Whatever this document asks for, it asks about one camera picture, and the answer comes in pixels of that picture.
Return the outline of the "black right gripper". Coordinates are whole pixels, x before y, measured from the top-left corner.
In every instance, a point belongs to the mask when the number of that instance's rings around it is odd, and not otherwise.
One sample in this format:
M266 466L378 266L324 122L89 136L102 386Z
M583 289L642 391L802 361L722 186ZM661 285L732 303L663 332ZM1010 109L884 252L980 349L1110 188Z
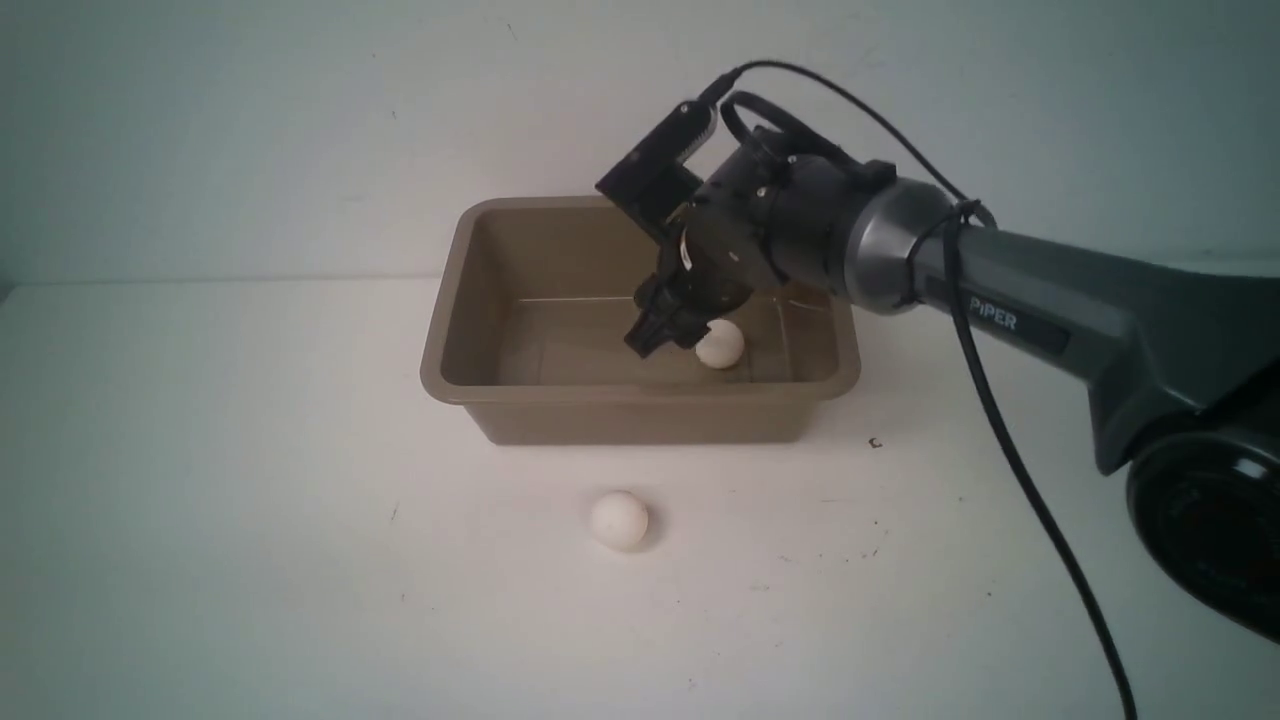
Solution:
M636 290L640 314L623 337L639 357L664 345L694 348L713 319L731 314L754 293L700 249L690 249L681 234L652 233L650 240L657 246L655 270Z

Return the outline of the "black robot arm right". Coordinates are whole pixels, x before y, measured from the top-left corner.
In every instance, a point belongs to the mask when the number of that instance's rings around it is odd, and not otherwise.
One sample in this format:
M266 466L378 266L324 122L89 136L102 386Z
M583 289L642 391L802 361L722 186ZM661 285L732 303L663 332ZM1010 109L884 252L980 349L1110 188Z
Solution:
M1188 594L1277 639L1277 281L1001 231L892 164L753 131L708 179L645 138L596 183L659 247L626 341L691 347L755 293L932 306L1079 379L1094 462Z

